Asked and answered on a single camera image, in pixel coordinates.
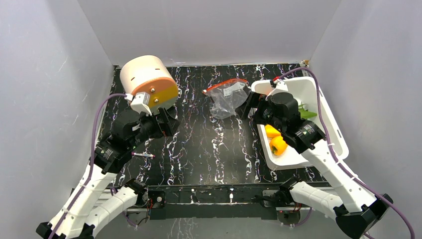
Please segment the clear zip bag orange zipper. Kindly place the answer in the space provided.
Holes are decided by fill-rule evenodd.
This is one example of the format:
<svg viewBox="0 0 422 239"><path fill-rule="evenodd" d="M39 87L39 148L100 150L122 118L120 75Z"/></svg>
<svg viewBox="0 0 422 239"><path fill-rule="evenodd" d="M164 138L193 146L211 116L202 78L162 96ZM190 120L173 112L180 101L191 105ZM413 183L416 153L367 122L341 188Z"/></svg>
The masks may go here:
<svg viewBox="0 0 422 239"><path fill-rule="evenodd" d="M248 97L244 90L247 86L248 82L245 79L234 78L203 90L203 93L213 100L211 115L218 120L236 115L236 108Z"/></svg>

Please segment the yellow bell pepper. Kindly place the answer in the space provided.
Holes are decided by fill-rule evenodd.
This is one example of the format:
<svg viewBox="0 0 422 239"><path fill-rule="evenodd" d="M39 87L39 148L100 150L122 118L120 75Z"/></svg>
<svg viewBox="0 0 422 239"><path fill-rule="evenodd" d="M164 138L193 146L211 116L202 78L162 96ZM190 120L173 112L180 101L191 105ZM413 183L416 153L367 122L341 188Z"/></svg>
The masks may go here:
<svg viewBox="0 0 422 239"><path fill-rule="evenodd" d="M272 154L275 156L282 155L288 147L281 135L272 138L269 142L269 146Z"/></svg>
<svg viewBox="0 0 422 239"><path fill-rule="evenodd" d="M281 136L281 133L269 124L265 125L265 132L268 138Z"/></svg>

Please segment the green leafy vegetable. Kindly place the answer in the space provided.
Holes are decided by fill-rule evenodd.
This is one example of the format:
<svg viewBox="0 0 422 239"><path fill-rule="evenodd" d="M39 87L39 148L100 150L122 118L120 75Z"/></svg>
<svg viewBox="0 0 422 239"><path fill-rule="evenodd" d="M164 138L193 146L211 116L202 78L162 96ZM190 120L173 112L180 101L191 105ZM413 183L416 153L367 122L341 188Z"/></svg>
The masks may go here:
<svg viewBox="0 0 422 239"><path fill-rule="evenodd" d="M298 111L300 113L300 117L302 119L310 119L310 118L314 118L317 117L317 113L315 112L310 112L308 109L308 104L300 104L298 105Z"/></svg>

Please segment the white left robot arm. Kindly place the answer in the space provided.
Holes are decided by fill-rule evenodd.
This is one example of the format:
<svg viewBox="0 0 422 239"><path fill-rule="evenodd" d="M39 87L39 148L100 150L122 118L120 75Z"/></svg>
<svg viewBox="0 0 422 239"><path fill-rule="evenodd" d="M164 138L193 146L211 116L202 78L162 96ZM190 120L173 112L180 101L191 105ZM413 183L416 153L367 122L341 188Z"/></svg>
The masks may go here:
<svg viewBox="0 0 422 239"><path fill-rule="evenodd" d="M180 122L165 108L158 110L152 116L134 110L117 116L112 129L96 145L79 185L55 217L39 224L38 235L44 239L93 239L125 209L148 203L147 186L131 179L111 198L95 205L139 144L176 133Z"/></svg>

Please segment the cream orange cylinder container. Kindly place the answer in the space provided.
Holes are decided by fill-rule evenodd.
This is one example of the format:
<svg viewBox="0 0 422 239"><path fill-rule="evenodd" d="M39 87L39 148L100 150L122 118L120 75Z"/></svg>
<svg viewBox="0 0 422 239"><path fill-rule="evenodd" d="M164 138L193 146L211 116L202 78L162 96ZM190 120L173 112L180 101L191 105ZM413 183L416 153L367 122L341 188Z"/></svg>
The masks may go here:
<svg viewBox="0 0 422 239"><path fill-rule="evenodd" d="M150 94L149 107L153 115L159 114L159 108L171 108L179 95L176 81L163 62L153 55L128 61L120 71L120 81L128 95L129 105L137 93Z"/></svg>

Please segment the small pen on table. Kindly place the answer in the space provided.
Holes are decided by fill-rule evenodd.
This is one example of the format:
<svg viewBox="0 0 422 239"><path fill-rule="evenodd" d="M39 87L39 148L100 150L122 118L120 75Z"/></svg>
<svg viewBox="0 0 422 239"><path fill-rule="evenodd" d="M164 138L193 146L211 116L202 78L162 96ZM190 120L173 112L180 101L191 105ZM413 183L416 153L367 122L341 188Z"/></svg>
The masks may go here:
<svg viewBox="0 0 422 239"><path fill-rule="evenodd" d="M132 152L131 155L132 156L139 156L139 157L155 158L155 155L153 155L153 154L146 154L146 153Z"/></svg>

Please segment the white plastic bin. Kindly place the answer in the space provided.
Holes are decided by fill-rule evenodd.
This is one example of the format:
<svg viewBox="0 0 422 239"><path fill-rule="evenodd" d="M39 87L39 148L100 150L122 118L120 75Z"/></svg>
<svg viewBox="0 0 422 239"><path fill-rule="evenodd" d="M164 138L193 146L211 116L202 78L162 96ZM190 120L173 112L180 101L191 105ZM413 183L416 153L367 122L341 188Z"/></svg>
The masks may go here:
<svg viewBox="0 0 422 239"><path fill-rule="evenodd" d="M251 90L259 94L268 95L272 90L270 81L271 80L255 81L251 84ZM293 95L299 105L308 104L309 111L317 113L317 91L313 78L295 77L285 79L284 81L288 87L288 92ZM349 155L348 146L321 89L319 90L319 96L322 118L328 129L330 140L334 144L333 149L339 160L345 160ZM312 166L310 162L290 146L287 147L282 155L273 155L269 146L270 138L266 136L265 126L258 124L257 131L265 155L265 161L269 169L287 170Z"/></svg>

